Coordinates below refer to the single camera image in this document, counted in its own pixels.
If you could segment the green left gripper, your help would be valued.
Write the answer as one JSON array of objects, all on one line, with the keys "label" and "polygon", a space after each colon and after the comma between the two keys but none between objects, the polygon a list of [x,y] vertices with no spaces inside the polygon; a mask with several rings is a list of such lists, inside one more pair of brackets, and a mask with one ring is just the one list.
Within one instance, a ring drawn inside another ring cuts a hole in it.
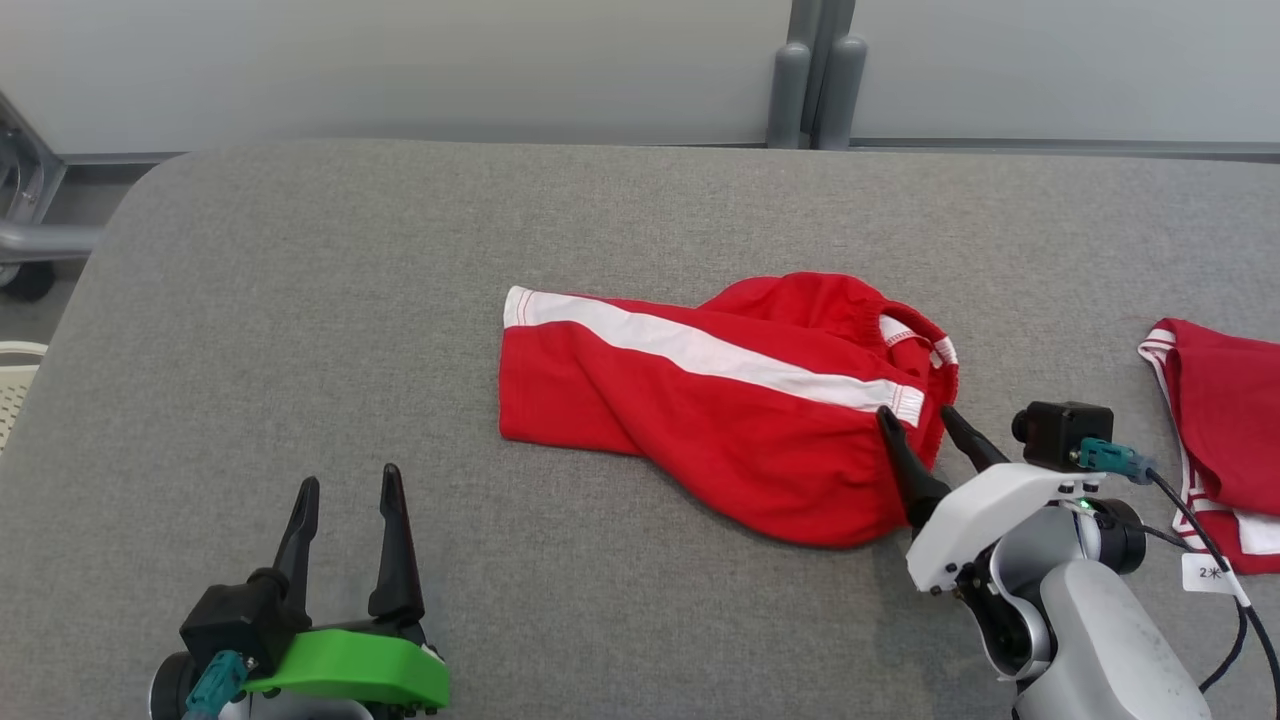
[{"label": "green left gripper", "polygon": [[[306,612],[310,546],[317,530],[320,483],[300,484],[279,543],[274,569],[287,580],[283,603]],[[419,562],[399,468],[383,469],[379,510],[384,532],[378,580],[367,611],[379,623],[412,624],[425,614]],[[346,629],[298,634],[273,676],[244,683],[247,694],[278,700],[334,700],[399,708],[445,708],[451,705],[451,670],[425,644],[401,637]]]}]

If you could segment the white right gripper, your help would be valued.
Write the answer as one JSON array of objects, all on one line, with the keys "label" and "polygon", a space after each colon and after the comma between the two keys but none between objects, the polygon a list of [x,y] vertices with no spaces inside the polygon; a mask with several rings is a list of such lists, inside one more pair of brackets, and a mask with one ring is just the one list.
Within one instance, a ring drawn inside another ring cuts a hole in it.
[{"label": "white right gripper", "polygon": [[876,413],[906,521],[920,530],[906,552],[919,591],[956,588],[969,565],[987,570],[997,593],[1011,594],[1061,564],[1085,559],[1076,518],[1087,488],[1100,486],[1103,473],[1010,462],[955,406],[940,415],[952,445],[979,473],[952,492],[914,452],[893,411],[879,406]]}]

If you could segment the red shorts with white stripe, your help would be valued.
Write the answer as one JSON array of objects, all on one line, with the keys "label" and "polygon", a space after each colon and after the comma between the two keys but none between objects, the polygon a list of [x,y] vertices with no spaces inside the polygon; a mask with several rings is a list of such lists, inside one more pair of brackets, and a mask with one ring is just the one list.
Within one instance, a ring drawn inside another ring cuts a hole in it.
[{"label": "red shorts with white stripe", "polygon": [[790,544],[904,527],[876,414],[932,466],[957,386],[948,336],[851,275],[746,278],[696,307],[515,286],[503,306],[504,438],[644,457]]}]

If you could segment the red Bulls basketball jersey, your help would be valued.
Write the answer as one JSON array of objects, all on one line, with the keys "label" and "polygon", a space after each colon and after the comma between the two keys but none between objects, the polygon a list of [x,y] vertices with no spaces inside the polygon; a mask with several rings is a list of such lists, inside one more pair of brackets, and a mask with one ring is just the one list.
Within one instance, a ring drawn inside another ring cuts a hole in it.
[{"label": "red Bulls basketball jersey", "polygon": [[1172,529],[1206,551],[1198,521],[1236,573],[1280,574],[1280,343],[1165,318],[1137,352],[1178,436]]}]

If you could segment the white perforated laundry basket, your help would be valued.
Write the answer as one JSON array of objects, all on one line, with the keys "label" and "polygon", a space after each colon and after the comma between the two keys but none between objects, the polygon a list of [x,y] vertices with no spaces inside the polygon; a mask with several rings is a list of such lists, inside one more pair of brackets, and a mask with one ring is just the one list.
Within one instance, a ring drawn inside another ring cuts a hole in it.
[{"label": "white perforated laundry basket", "polygon": [[27,363],[0,364],[0,454],[12,436],[29,386],[47,350],[47,345],[36,342],[0,341],[0,359],[9,356],[28,359]]}]

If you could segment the grey partition base rail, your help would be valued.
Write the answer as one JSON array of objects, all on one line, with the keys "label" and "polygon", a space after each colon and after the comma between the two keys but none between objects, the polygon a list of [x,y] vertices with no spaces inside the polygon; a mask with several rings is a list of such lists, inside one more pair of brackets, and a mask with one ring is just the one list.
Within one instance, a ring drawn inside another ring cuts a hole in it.
[{"label": "grey partition base rail", "polygon": [[155,167],[173,158],[179,158],[184,155],[186,151],[178,152],[83,152],[83,154],[63,154],[59,159],[69,167],[132,167],[132,165],[150,165]]},{"label": "grey partition base rail", "polygon": [[851,138],[849,149],[859,152],[1153,158],[1280,165],[1280,142],[1065,138]]}]

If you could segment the short grey round post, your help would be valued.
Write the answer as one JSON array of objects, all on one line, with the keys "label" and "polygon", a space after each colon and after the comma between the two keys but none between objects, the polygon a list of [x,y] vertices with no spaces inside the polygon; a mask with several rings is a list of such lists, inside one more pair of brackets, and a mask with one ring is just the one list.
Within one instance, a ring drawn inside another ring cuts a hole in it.
[{"label": "short grey round post", "polygon": [[812,50],[805,44],[786,44],[776,53],[765,128],[768,149],[799,147],[810,64]]},{"label": "short grey round post", "polygon": [[867,42],[856,36],[845,35],[831,44],[812,136],[814,149],[849,150],[867,55]]}]

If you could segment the grey metal trolley frame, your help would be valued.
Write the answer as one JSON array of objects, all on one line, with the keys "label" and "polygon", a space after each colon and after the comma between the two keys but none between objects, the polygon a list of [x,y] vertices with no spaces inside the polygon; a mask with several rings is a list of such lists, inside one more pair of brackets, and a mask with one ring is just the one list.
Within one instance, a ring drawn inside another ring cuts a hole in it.
[{"label": "grey metal trolley frame", "polygon": [[65,174],[67,164],[0,94],[0,297],[41,300],[58,263],[84,260],[99,245],[100,225],[45,220]]}]

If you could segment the grey vertical partition frame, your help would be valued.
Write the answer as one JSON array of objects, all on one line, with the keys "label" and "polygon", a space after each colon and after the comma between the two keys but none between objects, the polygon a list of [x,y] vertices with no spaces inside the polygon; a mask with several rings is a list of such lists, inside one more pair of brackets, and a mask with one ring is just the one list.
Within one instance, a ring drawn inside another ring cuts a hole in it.
[{"label": "grey vertical partition frame", "polygon": [[856,36],[851,31],[856,6],[858,0],[791,0],[787,38],[783,46],[801,42],[812,50],[799,147],[814,149],[812,136],[829,46],[845,35]]}]

